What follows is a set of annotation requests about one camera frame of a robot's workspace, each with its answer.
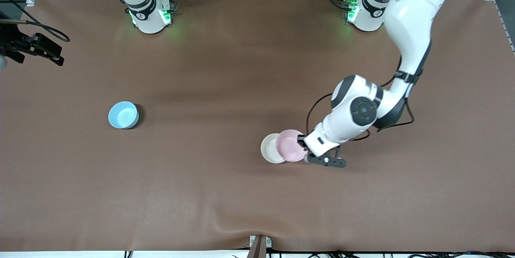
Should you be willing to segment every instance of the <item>blue bowl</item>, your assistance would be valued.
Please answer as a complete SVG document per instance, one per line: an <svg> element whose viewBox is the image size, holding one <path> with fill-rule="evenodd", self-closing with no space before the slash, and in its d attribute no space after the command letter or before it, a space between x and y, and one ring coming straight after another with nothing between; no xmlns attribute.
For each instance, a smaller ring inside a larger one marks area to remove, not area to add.
<svg viewBox="0 0 515 258"><path fill-rule="evenodd" d="M118 102L111 107L107 119L114 128L129 129L136 125L140 115L136 106L128 101Z"/></svg>

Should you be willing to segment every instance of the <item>table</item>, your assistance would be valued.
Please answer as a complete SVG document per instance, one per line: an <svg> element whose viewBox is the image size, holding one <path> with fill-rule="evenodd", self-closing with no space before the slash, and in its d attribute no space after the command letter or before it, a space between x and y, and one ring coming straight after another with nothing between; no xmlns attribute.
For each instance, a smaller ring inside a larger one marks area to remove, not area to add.
<svg viewBox="0 0 515 258"><path fill-rule="evenodd" d="M278 250L515 251L515 56L493 2L445 2L414 124L344 144L344 169L269 164L260 143L304 131L347 75L388 80L384 28L345 26L327 0L181 0L156 35L118 0L30 12L72 41L63 67L27 56L0 74L1 251L231 249L254 234ZM133 130L108 124L122 100L142 108Z"/></svg>

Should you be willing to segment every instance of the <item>pink bowl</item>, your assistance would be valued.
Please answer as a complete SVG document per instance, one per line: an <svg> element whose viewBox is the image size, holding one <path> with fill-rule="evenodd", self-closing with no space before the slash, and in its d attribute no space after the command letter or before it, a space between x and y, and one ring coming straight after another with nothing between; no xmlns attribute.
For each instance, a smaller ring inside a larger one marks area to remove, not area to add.
<svg viewBox="0 0 515 258"><path fill-rule="evenodd" d="M302 132L295 129L288 129L281 132L277 137L277 152L286 161L301 161L307 154L307 150L297 142L299 135L302 135Z"/></svg>

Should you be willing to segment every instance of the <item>green led light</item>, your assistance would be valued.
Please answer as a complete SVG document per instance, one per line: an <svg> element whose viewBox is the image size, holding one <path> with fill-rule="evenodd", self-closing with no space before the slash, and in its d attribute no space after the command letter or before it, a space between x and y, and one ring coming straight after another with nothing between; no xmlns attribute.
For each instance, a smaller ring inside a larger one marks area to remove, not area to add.
<svg viewBox="0 0 515 258"><path fill-rule="evenodd" d="M170 13L169 12L159 10L159 14L161 15L161 18L163 19L164 23L170 23Z"/></svg>
<svg viewBox="0 0 515 258"><path fill-rule="evenodd" d="M354 7L349 12L348 20L351 22L355 21L358 12L359 12L359 6L357 4L355 4Z"/></svg>
<svg viewBox="0 0 515 258"><path fill-rule="evenodd" d="M130 18L132 19L132 23L133 23L134 25L136 25L136 20L134 19L134 15L132 14L132 12L131 12L131 11L129 11L129 15L130 15Z"/></svg>

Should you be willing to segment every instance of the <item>brown tablecloth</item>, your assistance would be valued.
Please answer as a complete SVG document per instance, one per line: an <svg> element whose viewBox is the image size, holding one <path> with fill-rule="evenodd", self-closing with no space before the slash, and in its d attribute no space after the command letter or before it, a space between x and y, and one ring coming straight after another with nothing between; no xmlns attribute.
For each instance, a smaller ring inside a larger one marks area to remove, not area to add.
<svg viewBox="0 0 515 258"><path fill-rule="evenodd" d="M388 80L399 53L383 28L345 26L327 0L182 0L156 35L118 0L30 12L72 42L63 67L27 56L0 73L2 251L230 249L253 234L279 250L515 251L515 57L493 2L445 2L415 123L344 144L344 169L270 164L260 143L304 131L347 75ZM134 130L108 124L122 100L143 108Z"/></svg>

